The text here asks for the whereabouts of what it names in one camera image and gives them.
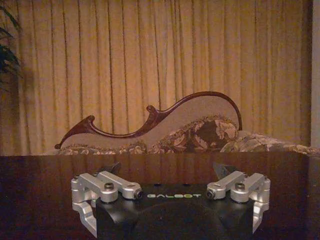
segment floral cushion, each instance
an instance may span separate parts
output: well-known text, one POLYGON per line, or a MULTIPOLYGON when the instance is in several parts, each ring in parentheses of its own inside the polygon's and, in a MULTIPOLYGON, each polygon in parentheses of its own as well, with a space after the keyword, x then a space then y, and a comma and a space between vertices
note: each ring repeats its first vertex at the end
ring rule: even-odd
POLYGON ((113 154, 145 154, 147 153, 146 145, 137 141, 127 146, 119 148, 100 148, 88 146, 86 144, 74 144, 63 147, 57 153, 58 155, 113 155, 113 154))
POLYGON ((308 156, 320 156, 320 149, 281 141, 263 134, 250 133, 228 142, 221 152, 297 152, 308 156))
POLYGON ((236 125, 223 116, 206 116, 164 137, 148 153, 219 152, 238 136, 236 125))

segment sofa backrest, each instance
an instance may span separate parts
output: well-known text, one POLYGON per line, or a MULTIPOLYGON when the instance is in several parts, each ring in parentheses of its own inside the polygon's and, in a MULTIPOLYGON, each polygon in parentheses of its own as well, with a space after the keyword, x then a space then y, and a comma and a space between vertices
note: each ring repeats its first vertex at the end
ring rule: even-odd
POLYGON ((242 129, 241 115, 236 104, 220 92, 197 92, 184 97, 172 107, 161 111, 149 105, 149 117, 137 131, 128 134, 104 132, 93 124, 94 116, 88 116, 75 125, 55 146, 88 145, 97 148, 119 148, 136 141, 143 141, 147 148, 182 126, 206 116, 220 115, 230 119, 242 129))

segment yellow curtain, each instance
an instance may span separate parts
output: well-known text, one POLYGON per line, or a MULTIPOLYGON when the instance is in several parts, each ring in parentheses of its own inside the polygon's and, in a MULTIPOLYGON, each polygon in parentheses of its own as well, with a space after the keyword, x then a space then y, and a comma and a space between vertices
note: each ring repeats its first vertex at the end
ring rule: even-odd
POLYGON ((1 93, 0 153, 50 149, 88 115, 135 131, 146 106, 230 96, 243 129, 310 142, 311 0, 18 0, 22 77, 1 93))

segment bolt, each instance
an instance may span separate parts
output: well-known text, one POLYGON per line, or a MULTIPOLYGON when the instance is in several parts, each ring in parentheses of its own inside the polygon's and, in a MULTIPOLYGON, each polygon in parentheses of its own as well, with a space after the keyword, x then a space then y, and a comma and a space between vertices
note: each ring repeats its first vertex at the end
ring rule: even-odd
POLYGON ((110 191, 110 190, 114 189, 114 184, 112 182, 107 182, 104 184, 104 189, 107 191, 108 190, 110 191))
POLYGON ((144 195, 144 192, 140 190, 136 190, 133 195, 135 199, 140 199, 144 195))
POLYGON ((245 190, 245 184, 243 182, 237 182, 235 184, 235 190, 237 191, 244 191, 245 190))
POLYGON ((208 189, 206 191, 206 197, 210 200, 214 199, 216 196, 216 193, 214 191, 212 191, 211 189, 208 189))

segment wooden table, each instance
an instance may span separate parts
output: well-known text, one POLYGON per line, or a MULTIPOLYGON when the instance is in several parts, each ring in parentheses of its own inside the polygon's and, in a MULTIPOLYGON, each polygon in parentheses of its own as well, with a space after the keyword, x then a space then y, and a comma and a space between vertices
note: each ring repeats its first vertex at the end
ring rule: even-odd
POLYGON ((217 181, 213 162, 271 180, 255 239, 320 239, 320 160, 295 152, 0 157, 0 239, 95 239, 72 210, 73 176, 120 162, 143 183, 217 181))

